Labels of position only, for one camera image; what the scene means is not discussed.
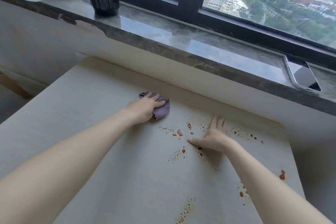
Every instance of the forearm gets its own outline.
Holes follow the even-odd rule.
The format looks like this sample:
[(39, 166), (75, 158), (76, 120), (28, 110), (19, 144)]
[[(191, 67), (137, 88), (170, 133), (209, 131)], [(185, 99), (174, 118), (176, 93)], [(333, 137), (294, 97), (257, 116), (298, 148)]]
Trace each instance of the forearm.
[(264, 224), (331, 223), (236, 141), (226, 137), (223, 149)]
[(21, 164), (0, 180), (0, 222), (52, 223), (131, 126), (122, 109)]

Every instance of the window sill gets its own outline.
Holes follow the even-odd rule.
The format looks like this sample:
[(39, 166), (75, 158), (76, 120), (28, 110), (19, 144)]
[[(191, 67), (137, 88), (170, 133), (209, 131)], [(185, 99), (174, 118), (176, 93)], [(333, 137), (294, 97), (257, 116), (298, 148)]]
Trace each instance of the window sill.
[(108, 38), (336, 116), (334, 73), (313, 67), (322, 88), (317, 96), (292, 86), (281, 55), (124, 4), (118, 16), (102, 18), (89, 0), (2, 1), (73, 25), (89, 23)]

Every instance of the dark liquid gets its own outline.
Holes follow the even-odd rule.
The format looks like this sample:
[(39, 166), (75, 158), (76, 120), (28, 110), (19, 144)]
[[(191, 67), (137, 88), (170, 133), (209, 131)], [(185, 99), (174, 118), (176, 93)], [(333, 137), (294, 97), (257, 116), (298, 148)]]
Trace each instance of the dark liquid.
[(95, 12), (103, 16), (117, 15), (119, 10), (119, 0), (90, 0)]

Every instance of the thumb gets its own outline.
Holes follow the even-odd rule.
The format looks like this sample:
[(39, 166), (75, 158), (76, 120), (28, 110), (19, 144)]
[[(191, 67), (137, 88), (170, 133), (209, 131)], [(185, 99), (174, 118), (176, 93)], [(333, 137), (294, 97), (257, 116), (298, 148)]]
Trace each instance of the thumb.
[(189, 138), (188, 142), (193, 144), (193, 145), (197, 145), (197, 146), (203, 146), (203, 141), (204, 139), (200, 139), (200, 138)]
[(156, 107), (163, 106), (165, 103), (166, 103), (166, 101), (164, 101), (164, 100), (162, 100), (160, 102), (155, 101), (154, 102), (154, 107), (156, 108)]

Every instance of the phone screen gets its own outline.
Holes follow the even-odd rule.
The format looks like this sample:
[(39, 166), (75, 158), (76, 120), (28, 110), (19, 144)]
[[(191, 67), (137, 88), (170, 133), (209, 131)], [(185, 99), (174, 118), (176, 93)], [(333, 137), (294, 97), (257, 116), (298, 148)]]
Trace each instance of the phone screen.
[(321, 91), (321, 88), (318, 85), (312, 70), (304, 60), (297, 59), (292, 56), (286, 56), (286, 58), (292, 70), (293, 76), (298, 84), (312, 90)]

